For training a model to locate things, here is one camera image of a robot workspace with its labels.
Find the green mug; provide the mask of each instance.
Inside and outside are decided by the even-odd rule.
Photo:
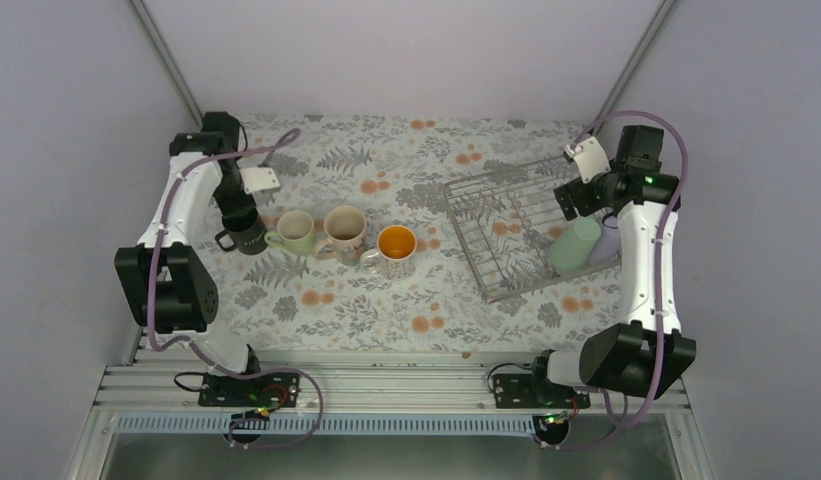
[[[271,247],[285,248],[299,256],[310,255],[316,245],[313,217],[302,210],[286,212],[278,220],[277,230],[266,233],[265,240]]]

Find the metal wire rack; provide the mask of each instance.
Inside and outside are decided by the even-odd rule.
[[[577,174],[558,156],[445,184],[448,217],[485,301],[619,265],[616,259],[559,275],[546,260],[548,247],[570,224],[554,188]]]

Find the black mounting plate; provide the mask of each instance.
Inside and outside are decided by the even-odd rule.
[[[495,408],[500,409],[537,409],[574,407],[572,398],[578,403],[578,408],[590,407],[590,396],[586,393],[577,393],[572,387],[554,385],[547,387],[544,396],[546,403],[540,403],[531,393],[530,373],[498,373],[492,376],[492,387],[495,391]]]
[[[289,395],[283,408],[295,408],[301,378],[297,373],[272,373],[253,380],[237,380],[228,376],[204,374],[198,405],[202,407],[262,407],[278,401],[278,392],[265,390],[270,385],[281,385]]]

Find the purple cable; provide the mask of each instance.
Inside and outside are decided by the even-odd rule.
[[[599,125],[603,124],[604,122],[618,118],[618,117],[627,117],[627,116],[634,116],[634,117],[643,117],[647,118],[653,122],[660,124],[660,126],[664,127],[672,137],[675,139],[675,142],[678,144],[678,149],[681,151],[681,174],[678,176],[678,187],[675,189],[675,192],[672,194],[672,197],[669,199],[669,203],[666,204],[666,208],[663,210],[663,214],[660,216],[660,221],[657,224],[657,238],[654,243],[654,278],[655,278],[655,288],[654,288],[654,305],[655,305],[655,329],[657,330],[657,351],[655,352],[654,356],[654,372],[652,373],[651,384],[649,384],[648,393],[646,393],[645,400],[643,404],[640,405],[639,410],[634,415],[634,418],[631,419],[629,422],[624,422],[624,417],[628,412],[628,398],[625,397],[625,411],[622,413],[622,417],[614,418],[613,417],[613,409],[610,407],[609,395],[607,392],[603,392],[605,395],[605,407],[608,410],[608,416],[610,416],[611,422],[617,425],[616,428],[613,429],[610,433],[608,433],[604,438],[596,440],[592,443],[587,443],[584,445],[576,445],[576,446],[559,446],[556,445],[553,448],[555,450],[567,450],[567,451],[575,451],[575,450],[586,450],[588,448],[598,447],[609,440],[614,438],[616,435],[619,434],[619,431],[622,428],[631,428],[637,423],[639,423],[643,417],[646,415],[648,410],[651,408],[651,405],[654,403],[654,399],[657,396],[657,389],[660,386],[660,375],[663,372],[663,355],[664,355],[664,341],[663,341],[663,234],[666,231],[666,224],[669,222],[669,215],[672,213],[675,205],[678,203],[678,199],[681,197],[681,190],[684,188],[684,184],[687,181],[687,163],[688,163],[688,154],[687,154],[687,146],[684,144],[684,139],[681,138],[681,134],[678,130],[675,129],[669,122],[658,117],[653,113],[643,112],[640,110],[620,110],[618,112],[608,113],[607,115],[596,119],[593,123],[584,127],[581,133],[575,137],[575,140],[572,141],[570,146],[574,147],[577,145],[578,142],[583,140],[583,138],[587,135],[587,132],[590,130],[598,127]]]
[[[294,129],[286,132],[282,137],[280,137],[280,139],[274,145],[271,145],[271,146],[268,146],[268,147],[255,148],[255,149],[252,149],[252,150],[244,150],[244,151],[241,151],[241,152],[230,152],[230,153],[222,153],[222,154],[218,154],[218,155],[211,155],[209,157],[204,157],[200,160],[196,160],[195,162],[192,162],[189,165],[187,165],[186,168],[184,168],[180,172],[180,175],[177,178],[175,178],[174,182],[172,183],[172,187],[171,187],[171,189],[169,189],[169,193],[166,195],[166,199],[163,202],[163,208],[160,211],[160,221],[159,221],[159,226],[158,226],[158,230],[157,230],[157,238],[156,238],[156,241],[154,242],[154,250],[151,253],[151,266],[150,266],[150,270],[149,270],[151,272],[151,275],[149,276],[149,279],[148,279],[148,314],[147,314],[147,317],[146,317],[146,325],[147,325],[147,329],[148,329],[148,340],[149,340],[149,343],[151,344],[151,348],[155,352],[161,352],[163,350],[166,350],[167,348],[169,348],[170,346],[172,346],[173,344],[175,344],[177,342],[185,341],[189,344],[192,351],[195,352],[195,355],[198,358],[200,358],[202,361],[204,361],[204,363],[209,365],[211,368],[215,368],[219,372],[224,373],[225,375],[227,375],[229,377],[233,377],[233,378],[236,378],[238,380],[253,380],[255,378],[263,377],[263,376],[266,376],[266,375],[272,375],[272,374],[275,374],[275,373],[284,373],[284,372],[286,372],[286,373],[296,373],[296,374],[306,378],[310,383],[313,384],[313,388],[316,390],[316,395],[319,397],[319,413],[318,413],[318,416],[316,417],[316,422],[313,424],[313,427],[309,431],[307,431],[304,435],[302,435],[301,437],[298,437],[297,439],[292,440],[290,442],[280,443],[280,444],[261,445],[261,446],[258,446],[257,448],[284,448],[284,447],[290,447],[290,446],[296,445],[296,444],[298,444],[300,442],[303,442],[304,440],[310,438],[316,432],[316,430],[318,430],[319,426],[321,425],[322,417],[324,416],[324,412],[325,412],[324,396],[322,395],[322,390],[319,388],[318,383],[316,383],[316,380],[313,377],[311,377],[310,375],[308,375],[307,373],[302,372],[301,370],[298,370],[298,369],[295,369],[295,368],[276,368],[276,369],[266,370],[266,371],[252,373],[252,374],[248,374],[248,375],[242,375],[240,373],[234,372],[233,370],[229,370],[229,369],[227,369],[227,368],[225,368],[221,365],[215,364],[215,362],[213,362],[213,360],[210,357],[208,357],[204,352],[202,352],[201,349],[198,347],[198,345],[196,345],[194,342],[192,342],[192,339],[189,338],[186,335],[174,336],[174,337],[170,338],[164,344],[160,345],[157,342],[156,315],[155,315],[156,314],[156,305],[157,305],[157,283],[154,281],[154,278],[156,277],[157,268],[159,267],[159,264],[160,264],[160,251],[162,250],[163,240],[165,238],[166,228],[168,227],[167,222],[168,222],[168,219],[169,219],[169,212],[171,210],[172,204],[174,203],[174,197],[175,197],[175,194],[177,193],[178,188],[180,188],[180,185],[184,181],[186,181],[185,178],[189,175],[189,173],[191,173],[193,170],[195,170],[196,168],[198,168],[202,165],[206,165],[206,164],[211,163],[211,162],[218,162],[220,160],[227,160],[227,159],[230,159],[230,158],[248,157],[248,156],[251,156],[251,155],[257,155],[257,154],[261,154],[261,153],[268,153],[268,155],[266,157],[268,159],[269,155],[274,153],[276,150],[278,150],[282,147],[285,147],[285,146],[291,144],[292,142],[294,142],[300,134],[301,134],[301,130],[297,129],[297,128],[294,128]],[[234,422],[231,425],[230,432],[228,434],[228,439],[233,444],[236,444],[236,445],[243,446],[243,447],[247,448],[247,444],[236,442],[232,438],[233,429],[236,428],[236,426],[238,426],[238,425],[239,424],[237,424],[236,422]]]

